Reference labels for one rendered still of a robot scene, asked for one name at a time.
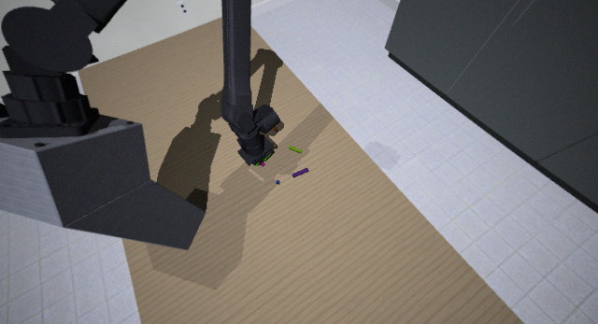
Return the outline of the purple rod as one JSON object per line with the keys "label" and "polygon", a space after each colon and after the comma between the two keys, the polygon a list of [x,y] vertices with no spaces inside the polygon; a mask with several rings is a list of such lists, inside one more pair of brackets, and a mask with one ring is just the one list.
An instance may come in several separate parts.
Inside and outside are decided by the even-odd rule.
{"label": "purple rod", "polygon": [[297,172],[295,174],[292,174],[292,177],[300,176],[301,174],[304,174],[306,172],[308,172],[308,169],[304,169],[304,170],[299,171],[299,172]]}

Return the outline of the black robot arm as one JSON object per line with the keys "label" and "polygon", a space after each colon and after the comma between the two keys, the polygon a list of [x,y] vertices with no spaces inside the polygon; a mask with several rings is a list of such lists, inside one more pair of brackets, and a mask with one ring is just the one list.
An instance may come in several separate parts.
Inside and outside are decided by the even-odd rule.
{"label": "black robot arm", "polygon": [[[76,77],[62,72],[99,62],[88,36],[99,34],[127,0],[51,1],[51,9],[18,7],[2,20],[10,69],[3,74],[11,93],[1,96],[9,118],[0,122],[0,138],[83,136],[100,118],[88,95],[79,93]],[[261,142],[259,131],[267,134],[280,119],[273,107],[253,111],[251,104],[251,0],[221,0],[221,8],[221,116],[248,154],[245,147]]]}

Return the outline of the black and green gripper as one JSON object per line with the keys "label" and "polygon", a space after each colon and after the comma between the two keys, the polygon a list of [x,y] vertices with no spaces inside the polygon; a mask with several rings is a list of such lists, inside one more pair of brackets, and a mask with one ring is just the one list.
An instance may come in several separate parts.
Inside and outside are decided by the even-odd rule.
{"label": "black and green gripper", "polygon": [[254,148],[247,148],[244,146],[248,154],[246,154],[242,148],[238,151],[238,154],[243,158],[248,166],[251,164],[254,166],[260,166],[260,161],[264,160],[266,162],[271,155],[270,150],[274,149],[273,144],[263,134],[261,134],[261,137],[261,142],[258,146]]}

